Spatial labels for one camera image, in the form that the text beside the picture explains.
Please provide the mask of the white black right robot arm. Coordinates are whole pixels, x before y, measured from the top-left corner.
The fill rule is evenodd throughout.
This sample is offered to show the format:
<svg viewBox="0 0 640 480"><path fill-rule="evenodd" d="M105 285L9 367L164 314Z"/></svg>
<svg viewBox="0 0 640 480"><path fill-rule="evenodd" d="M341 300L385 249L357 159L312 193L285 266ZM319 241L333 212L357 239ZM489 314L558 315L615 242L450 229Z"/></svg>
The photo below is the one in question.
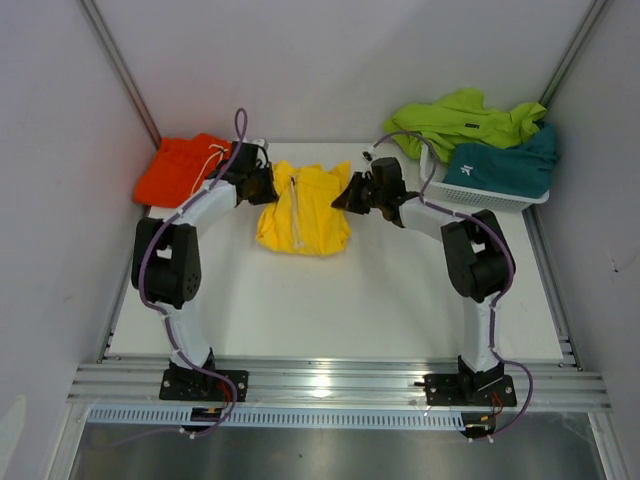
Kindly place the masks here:
<svg viewBox="0 0 640 480"><path fill-rule="evenodd" d="M397 227L441 242L448 279L464 305L463 348L453 386L466 403L489 396L505 379L505 361L496 351L496 307L516 270L495 214L466 214L407 190L394 157L375 159L369 171L354 173L332 207L359 215L377 209Z"/></svg>

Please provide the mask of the left aluminium frame post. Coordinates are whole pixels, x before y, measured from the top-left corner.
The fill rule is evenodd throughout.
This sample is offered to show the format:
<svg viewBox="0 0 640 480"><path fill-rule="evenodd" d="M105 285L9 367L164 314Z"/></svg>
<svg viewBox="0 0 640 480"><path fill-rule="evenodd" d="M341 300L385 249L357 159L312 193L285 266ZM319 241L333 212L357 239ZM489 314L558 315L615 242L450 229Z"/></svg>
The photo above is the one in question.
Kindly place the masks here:
<svg viewBox="0 0 640 480"><path fill-rule="evenodd" d="M98 2L79 0L77 4L119 81L125 97L130 102L152 145L158 149L161 144L160 131Z"/></svg>

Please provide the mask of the right aluminium frame post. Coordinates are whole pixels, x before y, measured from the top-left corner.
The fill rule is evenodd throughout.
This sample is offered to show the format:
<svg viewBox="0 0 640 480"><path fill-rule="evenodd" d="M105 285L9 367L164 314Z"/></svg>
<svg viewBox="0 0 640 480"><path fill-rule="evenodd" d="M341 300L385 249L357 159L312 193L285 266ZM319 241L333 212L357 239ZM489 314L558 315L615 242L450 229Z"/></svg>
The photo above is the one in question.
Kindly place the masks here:
<svg viewBox="0 0 640 480"><path fill-rule="evenodd" d="M546 109L551 108L579 57L613 4L612 0L590 2L538 100Z"/></svg>

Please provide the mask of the lime green shorts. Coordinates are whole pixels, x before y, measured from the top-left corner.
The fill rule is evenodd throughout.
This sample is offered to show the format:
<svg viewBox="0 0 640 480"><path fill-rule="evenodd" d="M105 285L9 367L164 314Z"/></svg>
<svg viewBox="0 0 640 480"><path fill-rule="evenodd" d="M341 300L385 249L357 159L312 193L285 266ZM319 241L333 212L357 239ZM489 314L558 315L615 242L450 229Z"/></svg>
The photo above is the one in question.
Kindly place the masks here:
<svg viewBox="0 0 640 480"><path fill-rule="evenodd" d="M407 104L387 118L382 128L408 158L420 159L422 148L430 145L438 160L448 164L461 144L506 149L529 141L540 131L546 113L537 102L510 110L487 107L482 91L465 88L431 104Z"/></svg>

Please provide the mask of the white plastic laundry basket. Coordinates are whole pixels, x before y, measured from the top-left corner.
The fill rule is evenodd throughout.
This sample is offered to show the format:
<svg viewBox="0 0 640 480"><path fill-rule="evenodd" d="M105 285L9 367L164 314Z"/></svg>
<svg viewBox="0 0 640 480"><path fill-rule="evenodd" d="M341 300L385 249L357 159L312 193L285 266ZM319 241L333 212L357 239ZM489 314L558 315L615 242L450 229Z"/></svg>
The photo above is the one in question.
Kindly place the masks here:
<svg viewBox="0 0 640 480"><path fill-rule="evenodd" d="M540 197L529 198L446 184L443 182L446 173L445 167L435 159L428 147L423 146L419 160L421 182L425 183L431 173L433 173L433 177L425 190L425 195L429 199L469 207L521 212L531 205L544 204L550 196L550 191Z"/></svg>

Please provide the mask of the orange shorts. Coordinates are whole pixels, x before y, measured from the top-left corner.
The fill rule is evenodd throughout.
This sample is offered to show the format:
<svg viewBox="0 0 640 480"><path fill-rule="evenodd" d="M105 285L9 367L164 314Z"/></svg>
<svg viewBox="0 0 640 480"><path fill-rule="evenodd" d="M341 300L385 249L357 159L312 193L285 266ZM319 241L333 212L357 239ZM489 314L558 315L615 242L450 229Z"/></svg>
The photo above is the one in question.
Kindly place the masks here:
<svg viewBox="0 0 640 480"><path fill-rule="evenodd" d="M180 206L221 161L230 157L231 147L228 140L206 133L191 139L163 138L154 159L137 180L133 202L161 208Z"/></svg>

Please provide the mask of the yellow shorts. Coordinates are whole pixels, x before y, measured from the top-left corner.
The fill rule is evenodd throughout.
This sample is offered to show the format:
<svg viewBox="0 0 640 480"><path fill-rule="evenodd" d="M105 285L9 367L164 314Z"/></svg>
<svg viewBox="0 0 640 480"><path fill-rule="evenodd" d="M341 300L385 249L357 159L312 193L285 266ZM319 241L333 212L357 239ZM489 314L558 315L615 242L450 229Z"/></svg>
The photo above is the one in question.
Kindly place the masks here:
<svg viewBox="0 0 640 480"><path fill-rule="evenodd" d="M351 228L343 211L332 206L346 189L351 167L342 162L330 170L320 165L274 167L278 200L259 217L256 242L277 253L331 256L343 252Z"/></svg>

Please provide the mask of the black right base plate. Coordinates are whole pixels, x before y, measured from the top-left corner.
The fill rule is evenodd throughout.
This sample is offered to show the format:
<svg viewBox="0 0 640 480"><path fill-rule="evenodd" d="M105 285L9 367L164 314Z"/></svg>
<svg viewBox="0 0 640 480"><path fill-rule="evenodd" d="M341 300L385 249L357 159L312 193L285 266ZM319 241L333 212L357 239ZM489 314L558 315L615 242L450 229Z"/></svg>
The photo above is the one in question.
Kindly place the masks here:
<svg viewBox="0 0 640 480"><path fill-rule="evenodd" d="M504 375L477 388L458 374L435 373L424 376L424 391L430 406L515 407L517 397L513 379Z"/></svg>

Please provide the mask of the teal shorts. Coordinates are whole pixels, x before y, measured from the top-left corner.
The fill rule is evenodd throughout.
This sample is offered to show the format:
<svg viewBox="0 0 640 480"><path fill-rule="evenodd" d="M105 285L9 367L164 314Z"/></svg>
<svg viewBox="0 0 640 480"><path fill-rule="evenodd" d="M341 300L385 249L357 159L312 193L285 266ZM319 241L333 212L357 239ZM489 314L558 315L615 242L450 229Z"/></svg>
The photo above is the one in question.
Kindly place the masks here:
<svg viewBox="0 0 640 480"><path fill-rule="evenodd" d="M527 142L514 147L500 149L474 143L457 146L443 182L535 199L550 190L559 160L555 128L542 124Z"/></svg>

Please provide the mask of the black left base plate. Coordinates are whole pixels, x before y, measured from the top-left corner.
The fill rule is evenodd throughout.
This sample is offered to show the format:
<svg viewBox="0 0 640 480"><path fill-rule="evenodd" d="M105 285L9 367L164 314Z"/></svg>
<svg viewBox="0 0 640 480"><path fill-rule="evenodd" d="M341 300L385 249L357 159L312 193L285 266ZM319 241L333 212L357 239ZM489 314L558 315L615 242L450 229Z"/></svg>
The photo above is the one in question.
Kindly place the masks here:
<svg viewBox="0 0 640 480"><path fill-rule="evenodd" d="M237 391L237 401L244 402L249 386L249 372L218 370L217 373L226 378L226 381L171 365L163 373L159 398L165 401L231 402L233 392L230 384L233 384Z"/></svg>

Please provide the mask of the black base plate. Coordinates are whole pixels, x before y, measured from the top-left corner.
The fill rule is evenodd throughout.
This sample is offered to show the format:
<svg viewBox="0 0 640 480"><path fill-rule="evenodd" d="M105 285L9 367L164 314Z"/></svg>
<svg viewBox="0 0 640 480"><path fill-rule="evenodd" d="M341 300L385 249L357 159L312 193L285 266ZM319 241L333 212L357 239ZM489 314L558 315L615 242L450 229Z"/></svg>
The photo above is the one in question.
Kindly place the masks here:
<svg viewBox="0 0 640 480"><path fill-rule="evenodd" d="M163 373L159 398L165 401L231 402L233 392L230 384L233 384L237 391L237 401L244 402L249 386L249 372L218 370L217 373L226 378L226 381L171 365Z"/></svg>
<svg viewBox="0 0 640 480"><path fill-rule="evenodd" d="M435 373L424 376L424 391L430 406L515 407L517 397L513 379L504 375L477 388L458 374Z"/></svg>

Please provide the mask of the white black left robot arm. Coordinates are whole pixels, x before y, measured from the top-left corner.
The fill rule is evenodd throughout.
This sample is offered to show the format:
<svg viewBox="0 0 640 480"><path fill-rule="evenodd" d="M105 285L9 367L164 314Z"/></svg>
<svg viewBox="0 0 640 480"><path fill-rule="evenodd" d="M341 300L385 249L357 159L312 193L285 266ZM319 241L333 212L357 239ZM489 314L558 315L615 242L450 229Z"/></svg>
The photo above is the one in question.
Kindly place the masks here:
<svg viewBox="0 0 640 480"><path fill-rule="evenodd" d="M236 141L202 185L165 219L145 217L136 226L131 283L144 307L158 314L171 347L171 373L197 400L209 398L221 375L204 338L195 297L203 280L200 240L241 203L275 202L272 162L263 140Z"/></svg>

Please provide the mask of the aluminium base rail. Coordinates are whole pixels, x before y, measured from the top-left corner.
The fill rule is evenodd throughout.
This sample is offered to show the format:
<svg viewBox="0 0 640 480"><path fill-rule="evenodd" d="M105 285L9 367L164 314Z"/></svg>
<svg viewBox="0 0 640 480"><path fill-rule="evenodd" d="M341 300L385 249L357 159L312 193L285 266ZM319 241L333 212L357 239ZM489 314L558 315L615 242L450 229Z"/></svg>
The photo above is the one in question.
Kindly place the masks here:
<svg viewBox="0 0 640 480"><path fill-rule="evenodd" d="M156 404L168 362L162 357L108 358L84 363L74 375L72 403ZM452 373L451 362L335 359L218 358L221 370L249 373L247 404L275 408L408 410L425 402L419 387L432 373ZM532 412L609 412L612 403L601 374L574 365L533 365L526 375L507 368L518 400Z"/></svg>

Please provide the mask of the aluminium frame post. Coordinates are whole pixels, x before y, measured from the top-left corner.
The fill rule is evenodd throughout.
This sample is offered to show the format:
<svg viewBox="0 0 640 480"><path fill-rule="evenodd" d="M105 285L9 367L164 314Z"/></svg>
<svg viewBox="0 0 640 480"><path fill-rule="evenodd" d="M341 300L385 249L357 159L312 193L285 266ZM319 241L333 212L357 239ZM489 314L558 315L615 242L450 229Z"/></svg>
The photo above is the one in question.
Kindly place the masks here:
<svg viewBox="0 0 640 480"><path fill-rule="evenodd" d="M546 109L551 108L579 57L613 4L612 0L590 2L538 100Z"/></svg>
<svg viewBox="0 0 640 480"><path fill-rule="evenodd" d="M158 149L161 144L160 131L98 2L79 0L77 4L119 81L125 97L130 102L152 145Z"/></svg>

